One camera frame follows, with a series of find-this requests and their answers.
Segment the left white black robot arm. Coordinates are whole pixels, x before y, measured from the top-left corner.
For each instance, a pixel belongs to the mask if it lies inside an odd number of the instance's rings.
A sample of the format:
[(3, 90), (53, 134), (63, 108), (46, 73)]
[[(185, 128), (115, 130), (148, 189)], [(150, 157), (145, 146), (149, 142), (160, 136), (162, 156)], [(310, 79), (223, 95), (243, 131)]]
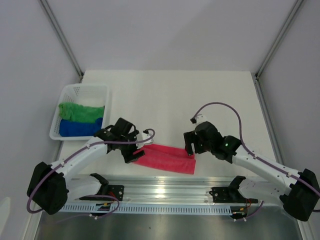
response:
[(109, 181), (98, 173), (76, 179), (76, 175), (89, 164), (119, 150), (124, 162), (129, 164), (145, 155), (142, 149), (153, 143), (155, 131), (144, 131), (119, 118), (114, 125), (98, 130), (80, 149), (65, 159), (50, 164), (40, 162), (33, 170), (27, 189), (26, 209), (31, 214), (45, 211), (49, 215), (59, 212), (69, 201), (115, 201), (109, 195)]

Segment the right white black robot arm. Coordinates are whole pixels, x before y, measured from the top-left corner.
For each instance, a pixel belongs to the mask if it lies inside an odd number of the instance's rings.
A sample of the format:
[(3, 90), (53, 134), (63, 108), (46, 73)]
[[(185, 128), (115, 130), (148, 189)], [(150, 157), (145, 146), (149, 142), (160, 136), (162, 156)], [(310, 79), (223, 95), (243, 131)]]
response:
[(195, 128), (183, 134), (187, 154), (211, 153), (216, 159), (245, 168), (266, 182), (255, 185), (247, 177), (237, 176), (238, 184), (228, 189), (234, 202), (243, 198), (268, 201), (282, 206), (291, 217), (306, 222), (320, 199), (320, 186), (315, 173), (309, 169), (299, 171), (250, 151), (240, 139), (222, 136), (207, 120), (190, 120)]

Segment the green microfiber towel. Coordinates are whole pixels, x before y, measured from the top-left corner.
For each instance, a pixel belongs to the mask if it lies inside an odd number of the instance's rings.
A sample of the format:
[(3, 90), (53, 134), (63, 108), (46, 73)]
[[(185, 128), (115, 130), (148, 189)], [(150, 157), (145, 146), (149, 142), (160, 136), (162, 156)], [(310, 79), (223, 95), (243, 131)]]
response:
[(58, 105), (59, 116), (63, 120), (79, 123), (95, 123), (103, 118), (105, 107), (92, 107), (73, 102), (62, 102)]

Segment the blue microfiber towel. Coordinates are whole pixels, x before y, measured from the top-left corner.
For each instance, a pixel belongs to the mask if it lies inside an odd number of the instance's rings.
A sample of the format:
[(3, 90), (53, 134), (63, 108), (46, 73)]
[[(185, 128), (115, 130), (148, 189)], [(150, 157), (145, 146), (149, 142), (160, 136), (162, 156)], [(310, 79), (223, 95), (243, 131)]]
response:
[(95, 122), (75, 122), (62, 119), (59, 125), (59, 134), (62, 137), (87, 137), (98, 132), (103, 123), (103, 118), (97, 118)]

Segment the pink microfiber towel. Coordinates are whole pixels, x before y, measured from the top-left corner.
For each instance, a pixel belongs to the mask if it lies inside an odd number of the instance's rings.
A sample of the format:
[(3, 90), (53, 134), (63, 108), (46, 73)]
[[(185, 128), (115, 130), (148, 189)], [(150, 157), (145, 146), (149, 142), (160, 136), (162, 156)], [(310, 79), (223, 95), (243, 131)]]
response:
[(136, 165), (179, 174), (195, 173), (195, 155), (188, 155), (184, 148), (150, 144), (142, 150), (145, 155), (134, 162)]

